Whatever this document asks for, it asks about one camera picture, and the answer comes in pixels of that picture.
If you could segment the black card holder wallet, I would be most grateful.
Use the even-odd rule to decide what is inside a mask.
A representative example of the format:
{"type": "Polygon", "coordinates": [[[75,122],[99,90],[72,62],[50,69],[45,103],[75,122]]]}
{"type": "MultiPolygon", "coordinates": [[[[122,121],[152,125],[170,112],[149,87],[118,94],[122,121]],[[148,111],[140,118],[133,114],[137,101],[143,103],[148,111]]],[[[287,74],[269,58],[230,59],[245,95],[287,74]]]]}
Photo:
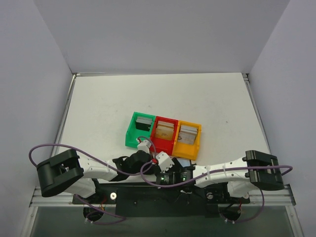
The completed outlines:
{"type": "Polygon", "coordinates": [[[176,160],[179,162],[179,164],[180,164],[182,167],[189,167],[189,166],[191,166],[191,161],[188,160],[188,159],[177,158],[176,160]]]}

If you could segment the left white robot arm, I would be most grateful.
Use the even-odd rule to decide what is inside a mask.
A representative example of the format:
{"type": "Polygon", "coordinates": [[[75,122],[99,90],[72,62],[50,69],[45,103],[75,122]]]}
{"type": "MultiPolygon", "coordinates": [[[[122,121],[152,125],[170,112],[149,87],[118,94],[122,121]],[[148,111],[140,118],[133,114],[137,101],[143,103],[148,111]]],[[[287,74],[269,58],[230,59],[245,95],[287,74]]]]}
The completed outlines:
{"type": "Polygon", "coordinates": [[[151,158],[149,153],[137,151],[129,157],[100,163],[81,158],[74,149],[66,150],[37,165],[41,195],[48,198],[67,192],[97,203],[102,194],[96,181],[119,182],[138,176],[141,166],[151,158]]]}

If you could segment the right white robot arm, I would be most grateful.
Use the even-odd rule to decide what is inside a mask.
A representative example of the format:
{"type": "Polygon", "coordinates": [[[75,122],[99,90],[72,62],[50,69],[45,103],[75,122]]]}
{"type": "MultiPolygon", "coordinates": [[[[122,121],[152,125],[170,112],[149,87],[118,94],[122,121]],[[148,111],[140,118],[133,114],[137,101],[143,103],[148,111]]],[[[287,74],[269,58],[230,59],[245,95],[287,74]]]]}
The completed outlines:
{"type": "Polygon", "coordinates": [[[206,188],[213,184],[226,184],[220,191],[221,198],[231,202],[245,197],[252,190],[279,191],[284,183],[276,156],[250,150],[245,156],[218,165],[183,167],[174,162],[171,167],[156,175],[156,184],[206,188]]]}

